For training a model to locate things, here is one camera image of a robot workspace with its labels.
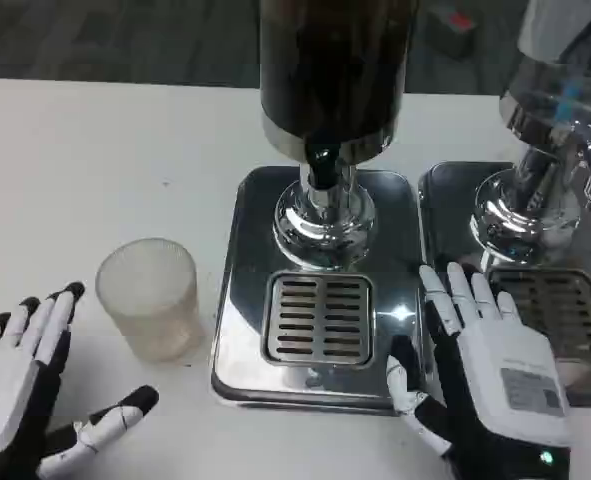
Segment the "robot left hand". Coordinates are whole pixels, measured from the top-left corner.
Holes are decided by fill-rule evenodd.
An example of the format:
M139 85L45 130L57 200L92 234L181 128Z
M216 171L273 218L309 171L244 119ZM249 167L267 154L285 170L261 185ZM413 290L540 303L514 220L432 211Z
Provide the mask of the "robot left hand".
M143 385L87 418L49 430L85 293L72 282L43 300L27 297L0 313L0 479L60 479L88 466L159 401Z

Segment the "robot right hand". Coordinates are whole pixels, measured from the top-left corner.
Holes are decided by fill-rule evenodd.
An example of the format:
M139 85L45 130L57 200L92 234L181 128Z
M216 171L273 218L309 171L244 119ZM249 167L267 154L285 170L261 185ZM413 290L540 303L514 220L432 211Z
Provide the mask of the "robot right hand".
M396 336L386 382L396 414L457 479L567 479L568 402L549 340L514 298L450 262L418 269L443 398L424 387L410 339Z

